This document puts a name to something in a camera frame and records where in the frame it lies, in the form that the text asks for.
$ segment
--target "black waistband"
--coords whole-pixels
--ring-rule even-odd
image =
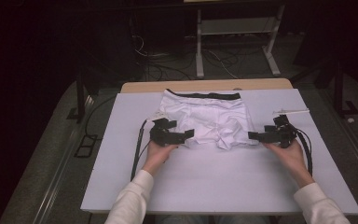
[[[170,89],[167,89],[167,91],[174,95],[187,97],[187,98],[216,99],[216,100],[238,100],[241,98],[239,93],[220,94],[220,93],[211,92],[208,94],[201,94],[201,93],[179,94],[171,91]]]

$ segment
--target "white fabric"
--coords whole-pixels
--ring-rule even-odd
[[[327,198],[317,183],[309,184],[295,194],[295,200],[303,210],[307,223],[349,224],[338,205]]]
[[[194,137],[185,141],[193,144],[217,143],[231,149],[240,144],[255,145],[248,132],[255,130],[248,108],[243,100],[201,99],[178,96],[165,91],[159,107],[169,120],[177,120],[174,132],[194,129]]]
[[[147,171],[140,170],[127,187],[118,194],[105,223],[142,223],[153,184],[153,176]]]

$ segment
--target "white sleeve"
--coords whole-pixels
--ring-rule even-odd
[[[337,204],[327,198],[317,183],[309,184],[296,192],[295,200],[309,224],[350,223]]]
[[[153,182],[153,176],[150,173],[140,170],[126,188],[118,194],[105,224],[141,224],[145,217]]]

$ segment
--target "white board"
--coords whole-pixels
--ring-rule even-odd
[[[255,130],[273,125],[273,111],[307,108],[298,90],[239,92],[248,106]],[[81,209],[108,213],[119,192],[131,179],[138,132],[159,107],[162,93],[121,93],[117,96],[103,142],[89,179]],[[331,158],[310,113],[288,115],[312,143],[313,175],[323,191],[346,215],[358,214],[358,205]],[[145,126],[141,149],[153,123]],[[145,161],[145,154],[138,169]],[[179,147],[155,177],[147,206],[149,214],[277,214],[300,212],[293,199],[294,180],[275,155],[261,144],[218,148],[215,144]]]

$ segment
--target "human hand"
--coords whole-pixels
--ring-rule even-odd
[[[296,139],[293,140],[288,148],[281,148],[271,143],[263,143],[263,145],[278,156],[300,188],[315,182],[307,170],[303,150]]]
[[[178,145],[167,145],[165,147],[161,147],[155,142],[150,141],[149,146],[147,147],[146,162],[142,169],[154,176],[162,163],[170,157],[171,151],[176,148],[178,148]]]

